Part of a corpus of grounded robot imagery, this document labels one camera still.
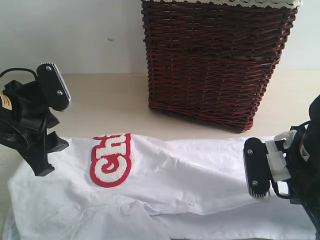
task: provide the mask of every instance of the white cloth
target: white cloth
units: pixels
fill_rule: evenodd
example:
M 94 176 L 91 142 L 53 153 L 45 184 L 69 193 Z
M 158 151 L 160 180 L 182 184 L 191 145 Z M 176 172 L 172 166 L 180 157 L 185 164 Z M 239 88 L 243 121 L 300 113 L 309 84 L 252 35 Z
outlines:
M 165 1 L 167 3 L 172 2 L 173 0 L 153 0 L 154 2 Z M 213 3 L 217 5 L 227 4 L 229 6 L 243 6 L 243 7 L 260 7 L 260 8 L 287 8 L 295 9 L 303 5 L 303 0 L 174 0 L 175 2 L 189 2 L 189 3 Z
M 67 149 L 49 154 L 54 172 L 35 177 L 23 162 L 9 180 L 23 240 L 116 239 L 109 236 L 119 232 L 118 239 L 314 239 L 300 206 L 249 196 L 242 157 L 246 138 L 165 142 L 115 134 L 67 140 Z M 141 236 L 134 237 L 132 228 Z

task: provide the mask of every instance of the wrinkled fabric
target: wrinkled fabric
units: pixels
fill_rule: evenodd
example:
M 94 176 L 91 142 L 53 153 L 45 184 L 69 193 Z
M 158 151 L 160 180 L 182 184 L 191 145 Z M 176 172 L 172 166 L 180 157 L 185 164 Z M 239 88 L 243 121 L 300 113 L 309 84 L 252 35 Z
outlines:
M 48 156 L 55 171 L 36 177 L 23 162 L 9 180 L 13 217 L 3 236 L 16 226 L 23 240 L 314 239 L 300 206 L 274 194 L 268 203 L 249 196 L 246 138 L 161 141 L 131 134 L 131 169 L 114 187 L 101 187 L 90 174 L 101 141 L 66 140 L 67 149 Z

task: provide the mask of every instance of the white wall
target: white wall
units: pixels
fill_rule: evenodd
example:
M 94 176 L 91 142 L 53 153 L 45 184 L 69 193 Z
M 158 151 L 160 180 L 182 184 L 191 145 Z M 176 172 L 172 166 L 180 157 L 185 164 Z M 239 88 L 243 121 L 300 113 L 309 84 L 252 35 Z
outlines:
M 320 0 L 305 0 L 279 69 L 320 69 Z M 0 70 L 55 62 L 64 74 L 147 71 L 140 0 L 6 0 Z

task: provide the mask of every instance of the red and white logo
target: red and white logo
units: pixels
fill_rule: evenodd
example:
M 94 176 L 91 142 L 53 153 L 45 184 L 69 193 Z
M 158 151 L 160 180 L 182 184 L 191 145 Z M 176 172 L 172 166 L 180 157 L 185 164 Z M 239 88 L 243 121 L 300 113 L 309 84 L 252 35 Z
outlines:
M 131 170 L 131 134 L 95 137 L 100 144 L 92 149 L 90 176 L 104 188 L 122 184 Z

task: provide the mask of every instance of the beige table surface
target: beige table surface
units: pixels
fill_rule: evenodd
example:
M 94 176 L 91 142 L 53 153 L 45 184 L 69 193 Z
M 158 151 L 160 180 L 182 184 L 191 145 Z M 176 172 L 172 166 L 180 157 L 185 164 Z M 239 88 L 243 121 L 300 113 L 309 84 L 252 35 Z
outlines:
M 30 76 L 3 77 L 30 81 Z M 62 137 L 91 138 L 101 134 L 133 133 L 162 140 L 273 136 L 309 120 L 310 103 L 320 94 L 320 70 L 276 71 L 256 113 L 253 128 L 234 134 L 148 109 L 146 74 L 65 75 L 73 106 L 54 112 Z M 10 207 L 7 180 L 22 161 L 14 150 L 0 146 L 0 236 Z

